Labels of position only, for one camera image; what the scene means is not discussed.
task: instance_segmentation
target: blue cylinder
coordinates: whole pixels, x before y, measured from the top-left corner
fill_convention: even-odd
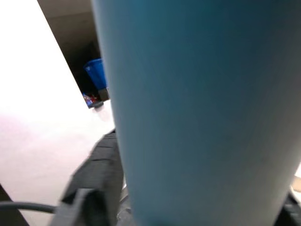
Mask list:
[[[93,0],[140,226],[272,226],[301,158],[296,0]]]

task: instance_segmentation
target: gray cable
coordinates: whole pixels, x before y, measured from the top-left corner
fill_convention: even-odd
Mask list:
[[[34,210],[34,211],[40,211],[46,213],[54,213],[55,206],[30,203],[30,202],[13,202],[13,201],[0,202],[0,210],[11,210],[11,209]]]

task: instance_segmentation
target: black plastic part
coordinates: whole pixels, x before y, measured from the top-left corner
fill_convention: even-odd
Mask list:
[[[114,226],[123,170],[115,131],[105,135],[75,172],[51,226]]]
[[[289,194],[274,226],[301,226],[301,208]]]

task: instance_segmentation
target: black cable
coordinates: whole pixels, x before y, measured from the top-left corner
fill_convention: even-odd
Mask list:
[[[20,210],[34,210],[46,213],[54,213],[55,206],[30,203],[30,202],[13,202],[13,201],[1,201],[0,210],[11,210],[11,209],[20,209]]]

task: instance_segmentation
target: blue recycling bin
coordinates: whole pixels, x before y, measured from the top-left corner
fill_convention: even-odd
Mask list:
[[[84,65],[84,69],[90,76],[97,90],[107,88],[107,82],[103,70],[103,60],[101,58],[90,60]]]

